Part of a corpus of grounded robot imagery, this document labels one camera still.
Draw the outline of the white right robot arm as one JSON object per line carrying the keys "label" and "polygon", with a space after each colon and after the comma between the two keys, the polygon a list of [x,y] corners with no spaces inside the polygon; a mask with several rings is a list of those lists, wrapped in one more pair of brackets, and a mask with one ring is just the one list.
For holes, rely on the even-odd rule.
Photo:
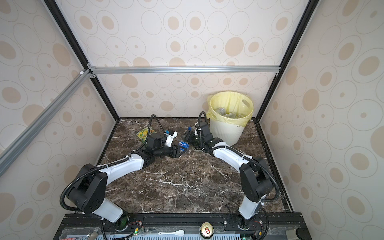
{"label": "white right robot arm", "polygon": [[265,160],[254,158],[229,146],[224,140],[215,138],[207,122],[207,114],[202,111],[194,130],[187,130],[183,139],[196,150],[209,154],[229,164],[240,174],[244,198],[234,217],[239,224],[251,221],[260,213],[264,203],[276,202],[280,189]]}

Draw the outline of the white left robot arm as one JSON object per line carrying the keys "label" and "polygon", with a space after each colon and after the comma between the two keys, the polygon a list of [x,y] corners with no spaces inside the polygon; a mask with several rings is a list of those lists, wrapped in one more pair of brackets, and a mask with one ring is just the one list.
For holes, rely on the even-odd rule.
{"label": "white left robot arm", "polygon": [[173,144],[177,132],[161,129],[160,133],[147,133],[145,142],[131,154],[118,161],[94,166],[84,165],[75,179],[60,195],[63,209],[93,214],[123,229],[128,225],[127,213],[106,198],[106,188],[115,180],[140,171],[153,164],[156,158],[179,158],[181,147]]}

